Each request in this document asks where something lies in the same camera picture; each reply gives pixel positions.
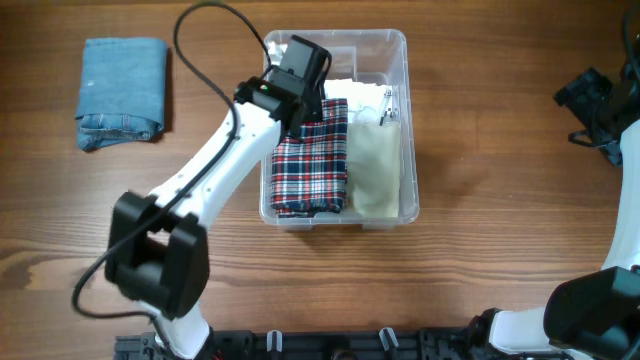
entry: wood grain surface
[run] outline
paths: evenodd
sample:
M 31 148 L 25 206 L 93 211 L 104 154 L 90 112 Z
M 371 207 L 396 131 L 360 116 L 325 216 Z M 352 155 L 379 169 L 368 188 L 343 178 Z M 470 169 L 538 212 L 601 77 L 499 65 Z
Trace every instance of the wood grain surface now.
M 145 194 L 173 175 L 227 110 L 174 60 L 172 116 L 161 140 L 89 154 L 76 148 L 84 40 L 171 42 L 186 6 L 138 2 L 0 7 L 1 359 L 108 359 L 114 336 L 149 329 L 139 319 L 81 318 L 71 311 L 71 289 L 105 250 L 116 199 L 127 189 Z M 256 167 L 209 233 L 202 300 L 212 326 L 465 325 L 486 308 L 544 305 L 560 282 L 598 270 L 622 172 L 597 151 L 567 143 L 581 125 L 551 97 L 589 66 L 616 76 L 624 7 L 585 0 L 238 3 L 263 35 L 404 32 L 421 211 L 392 231 L 287 233 L 260 219 Z M 255 40 L 225 12 L 194 13 L 181 39 L 227 93 L 261 70 Z M 131 306 L 102 274 L 82 302 L 104 311 Z

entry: blue denim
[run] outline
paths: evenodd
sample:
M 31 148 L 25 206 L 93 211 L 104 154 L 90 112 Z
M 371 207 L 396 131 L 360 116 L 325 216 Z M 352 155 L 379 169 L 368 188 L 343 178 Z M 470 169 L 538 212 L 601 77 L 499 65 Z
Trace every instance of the blue denim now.
M 78 147 L 89 151 L 162 132 L 166 65 L 167 43 L 160 39 L 87 39 Z

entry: plastic storage box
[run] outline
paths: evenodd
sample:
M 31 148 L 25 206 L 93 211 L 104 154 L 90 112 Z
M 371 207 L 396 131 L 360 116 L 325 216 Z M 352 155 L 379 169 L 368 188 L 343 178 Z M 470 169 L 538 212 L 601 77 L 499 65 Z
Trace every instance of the plastic storage box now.
M 292 230 L 310 229 L 325 224 L 361 224 L 364 228 L 391 228 L 408 224 L 418 217 L 420 204 L 416 175 L 407 40 L 402 32 L 380 30 L 275 30 L 265 43 L 286 44 L 292 35 L 301 36 L 331 52 L 333 64 L 327 79 L 348 79 L 363 83 L 392 85 L 392 96 L 401 123 L 402 169 L 400 209 L 394 218 L 364 218 L 348 210 L 340 214 L 318 213 L 313 218 L 278 218 L 271 208 L 271 156 L 262 160 L 260 180 L 260 216 L 267 224 Z

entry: red plaid fabric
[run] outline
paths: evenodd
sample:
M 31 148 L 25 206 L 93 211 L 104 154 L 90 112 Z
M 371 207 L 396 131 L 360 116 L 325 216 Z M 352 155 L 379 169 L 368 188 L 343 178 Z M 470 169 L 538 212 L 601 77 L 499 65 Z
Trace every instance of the red plaid fabric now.
M 271 207 L 278 217 L 339 213 L 347 184 L 347 99 L 323 100 L 323 121 L 303 123 L 273 151 Z

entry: black cable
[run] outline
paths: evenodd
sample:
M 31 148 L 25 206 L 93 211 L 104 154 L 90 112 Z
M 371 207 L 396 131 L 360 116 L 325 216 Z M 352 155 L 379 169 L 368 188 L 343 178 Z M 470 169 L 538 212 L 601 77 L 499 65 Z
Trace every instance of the black cable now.
M 260 44 L 261 44 L 261 46 L 262 46 L 262 48 L 265 51 L 265 54 L 267 56 L 267 61 L 269 63 L 269 67 L 271 67 L 271 59 L 269 58 L 269 53 L 267 51 L 267 47 L 264 44 L 264 42 L 262 41 L 262 38 L 258 34 L 257 30 L 253 27 L 253 25 L 249 22 L 249 20 L 246 17 L 244 17 L 244 15 L 242 15 L 241 13 L 239 13 L 237 10 L 233 9 L 229 5 L 216 3 L 216 2 L 206 2 L 206 3 L 195 4 L 195 5 L 192 5 L 191 7 L 189 7 L 187 10 L 185 10 L 182 13 L 182 15 L 180 15 L 180 17 L 178 18 L 178 20 L 176 22 L 174 30 L 173 30 L 173 43 L 174 43 L 174 47 L 175 47 L 175 52 L 178 55 L 178 57 L 180 58 L 180 60 L 182 60 L 182 62 L 184 62 L 184 64 L 187 66 L 187 68 L 189 68 L 189 70 L 191 70 L 200 80 L 202 80 L 205 84 L 207 84 L 227 104 L 227 106 L 229 107 L 229 109 L 231 111 L 232 117 L 233 117 L 233 125 L 232 125 L 232 128 L 231 128 L 231 131 L 229 132 L 227 140 L 222 145 L 222 147 L 220 148 L 218 153 L 216 153 L 216 155 L 196 174 L 196 176 L 194 176 L 158 213 L 156 213 L 153 217 L 151 217 L 150 219 L 148 219 L 147 221 L 142 223 L 140 226 L 138 226 L 129 235 L 125 236 L 120 241 L 118 241 L 114 246 L 112 246 L 110 249 L 105 251 L 91 266 L 89 266 L 89 268 L 85 271 L 84 274 L 82 274 L 82 276 L 80 277 L 80 279 L 76 283 L 76 286 L 74 287 L 73 293 L 71 295 L 71 305 L 72 305 L 73 309 L 76 312 L 78 312 L 79 314 L 81 314 L 81 315 L 83 315 L 85 317 L 89 317 L 89 318 L 93 318 L 93 319 L 117 319 L 117 318 L 132 317 L 132 316 L 145 316 L 145 317 L 148 317 L 149 320 L 151 321 L 151 323 L 153 324 L 153 326 L 155 327 L 155 329 L 156 329 L 156 331 L 158 333 L 158 336 L 163 341 L 163 343 L 165 345 L 165 349 L 167 351 L 169 351 L 169 352 L 171 352 L 171 348 L 169 346 L 168 339 L 167 339 L 166 335 L 164 334 L 164 332 L 162 331 L 162 328 L 158 324 L 156 314 L 153 314 L 153 313 L 147 312 L 147 311 L 125 311 L 125 312 L 116 312 L 116 313 L 95 313 L 95 312 L 92 312 L 92 311 L 89 311 L 89 310 L 86 310 L 86 309 L 82 308 L 80 306 L 80 304 L 79 304 L 79 299 L 80 299 L 80 293 L 82 292 L 82 289 L 86 285 L 87 281 L 89 281 L 91 276 L 93 276 L 93 274 L 95 274 L 95 272 L 98 270 L 98 268 L 105 261 L 107 261 L 109 258 L 113 257 L 114 254 L 122 246 L 124 246 L 125 244 L 127 244 L 130 241 L 133 241 L 140 234 L 148 231 L 156 222 L 158 222 L 160 219 L 162 219 L 163 216 L 165 216 L 167 213 L 169 213 L 171 208 L 173 206 L 175 206 L 178 202 L 180 202 L 180 200 L 182 200 L 182 198 L 184 198 L 185 195 L 187 195 L 189 193 L 191 188 L 193 188 L 193 186 L 196 185 L 198 183 L 198 181 L 200 181 L 200 179 L 209 170 L 211 170 L 211 168 L 216 164 L 216 162 L 218 160 L 220 160 L 222 155 L 224 155 L 224 153 L 229 149 L 229 147 L 231 146 L 231 144 L 233 143 L 233 141 L 234 141 L 234 139 L 236 137 L 236 133 L 237 133 L 237 130 L 238 130 L 238 125 L 239 125 L 240 119 L 239 119 L 238 112 L 237 112 L 233 102 L 231 101 L 231 99 L 229 99 L 229 97 L 227 97 L 224 94 L 222 89 L 220 89 L 213 81 L 211 81 L 208 77 L 206 77 L 203 73 L 201 73 L 195 66 L 193 66 L 193 64 L 189 60 L 187 60 L 187 58 L 182 53 L 182 50 L 180 49 L 180 45 L 179 45 L 179 42 L 178 42 L 178 34 L 179 34 L 179 31 L 180 31 L 180 26 L 182 24 L 182 21 L 190 13 L 192 13 L 194 10 L 199 9 L 201 7 L 209 7 L 209 6 L 211 6 L 211 7 L 220 7 L 220 8 L 223 8 L 223 9 L 227 9 L 231 13 L 233 13 L 234 15 L 236 15 L 237 17 L 242 19 L 242 21 L 249 27 L 249 29 L 251 29 L 251 32 L 256 37 L 256 39 L 258 39 L 258 41 L 260 42 Z
M 629 10 L 624 13 L 624 18 L 622 19 L 622 42 L 624 44 L 624 50 L 627 53 L 627 58 L 629 59 L 629 64 L 631 64 L 631 68 L 633 68 L 633 72 L 636 74 L 636 82 L 638 82 L 640 81 L 640 65 L 638 64 L 638 59 L 629 40 L 629 23 L 636 11 L 638 11 L 637 3 L 633 4 Z

